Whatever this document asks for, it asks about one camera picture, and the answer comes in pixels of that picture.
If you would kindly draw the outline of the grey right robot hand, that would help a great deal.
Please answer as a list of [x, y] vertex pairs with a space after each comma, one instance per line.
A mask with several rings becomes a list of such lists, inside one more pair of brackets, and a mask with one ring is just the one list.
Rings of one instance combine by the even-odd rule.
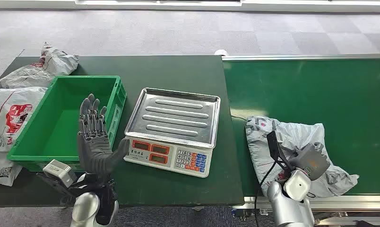
[[317, 180], [329, 168], [330, 162], [323, 153], [324, 145], [320, 142], [308, 143], [301, 150], [297, 150], [297, 156], [291, 158], [289, 163], [302, 169], [311, 181]]

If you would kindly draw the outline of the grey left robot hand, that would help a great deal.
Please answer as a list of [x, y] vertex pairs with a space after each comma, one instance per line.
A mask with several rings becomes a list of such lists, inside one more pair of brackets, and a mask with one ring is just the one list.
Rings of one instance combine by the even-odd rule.
[[89, 94], [81, 103], [78, 117], [77, 146], [81, 168], [89, 174], [108, 175], [123, 161], [129, 150], [130, 140], [120, 140], [112, 151], [107, 134], [107, 107], [98, 109], [100, 100]]

